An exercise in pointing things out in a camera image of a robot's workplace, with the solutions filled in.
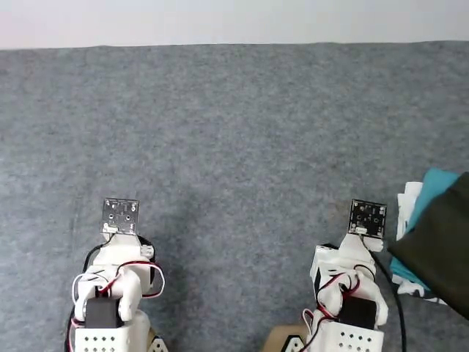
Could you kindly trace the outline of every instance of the felt mat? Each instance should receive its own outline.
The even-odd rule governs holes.
[[[195,45],[0,52],[0,345],[63,349],[104,197],[141,200],[166,273],[144,311],[170,351],[259,351],[314,307],[314,247],[354,197],[389,205],[469,161],[469,43]],[[387,265],[390,257],[380,254]],[[384,352],[400,351],[389,304]],[[409,351],[469,324],[402,296]]]

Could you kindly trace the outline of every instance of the perforated plate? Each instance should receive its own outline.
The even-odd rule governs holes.
[[[131,352],[130,327],[76,329],[74,352]]]
[[[384,333],[337,322],[320,326],[309,351],[321,352],[381,352]]]

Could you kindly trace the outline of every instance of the cable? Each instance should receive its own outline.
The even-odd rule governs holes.
[[[298,352],[305,352],[309,348],[309,346],[313,343],[314,339],[316,338],[317,333],[320,331],[320,325],[324,320],[335,320],[335,318],[328,318],[328,317],[320,318],[319,321],[317,322],[316,331],[314,332],[313,336],[311,336],[311,339],[309,339],[309,341]]]
[[[84,273],[87,268],[88,268],[88,265],[89,265],[89,261],[91,260],[91,256],[98,250],[100,250],[101,248],[103,248],[104,246],[107,246],[109,244],[109,242],[111,242],[112,238],[114,237],[114,235],[116,235],[115,233],[113,233],[109,239],[105,242],[105,243],[102,243],[102,244],[98,244],[96,247],[94,247],[91,251],[88,252],[88,254],[86,255],[86,258],[85,258],[85,261],[83,263],[83,270],[82,272]]]
[[[142,295],[142,297],[143,298],[155,298],[155,297],[161,296],[161,294],[164,291],[165,284],[166,284],[166,280],[164,278],[163,270],[161,269],[161,267],[158,264],[152,263],[152,262],[145,262],[143,260],[132,260],[130,262],[125,262],[125,263],[119,265],[117,267],[117,270],[116,270],[116,276],[103,289],[99,290],[99,293],[106,293],[112,287],[112,285],[117,281],[117,279],[119,278],[119,276],[120,276],[119,270],[121,268],[125,267],[125,266],[128,266],[128,265],[148,265],[151,268],[156,269],[158,271],[158,273],[160,273],[160,276],[161,276],[161,288],[156,293],[145,294],[145,295]]]
[[[72,300],[73,300],[73,304],[76,304],[76,298],[75,298],[76,284],[79,281],[79,279],[81,279],[83,276],[86,276],[86,275],[93,276],[93,279],[101,278],[101,279],[104,279],[106,282],[109,282],[109,280],[107,280],[107,278],[105,278],[103,275],[99,275],[97,273],[81,273],[81,274],[77,275],[77,277],[73,280],[73,283],[72,283]]]
[[[368,268],[366,265],[357,264],[357,265],[355,265],[355,266],[353,267],[353,269],[355,270],[356,268],[365,268],[366,270],[368,270],[368,271],[372,274],[372,276],[373,276],[373,281],[376,279],[376,277],[374,276],[373,271],[372,271],[370,268]]]
[[[400,326],[401,326],[402,352],[407,352],[407,334],[405,332],[404,311],[402,310],[402,304],[401,304],[401,300],[399,299],[399,295],[397,294],[397,291],[394,288],[393,280],[392,280],[391,276],[388,274],[388,272],[386,271],[384,265],[380,262],[380,260],[376,256],[376,254],[373,253],[372,251],[370,251],[369,248],[366,246],[366,244],[363,240],[363,236],[360,236],[360,239],[361,239],[361,242],[363,243],[363,245],[365,246],[365,248],[368,250],[368,252],[372,256],[374,262],[376,264],[378,264],[378,267],[380,268],[380,270],[384,274],[386,280],[388,281],[389,287],[391,288],[391,292],[393,293],[394,300],[396,301],[397,311],[399,312],[399,323],[400,323]]]
[[[308,315],[309,318],[311,319],[311,322],[310,322],[310,323],[308,323],[308,321],[306,320],[306,316],[305,316],[305,315]],[[312,325],[313,325],[313,317],[314,317],[313,312],[312,312],[310,309],[305,308],[305,309],[303,309],[303,311],[301,312],[301,317],[302,317],[303,321],[304,321],[305,324],[306,324],[306,328],[308,329],[308,335],[312,335],[312,334],[313,334],[313,326],[312,326]]]

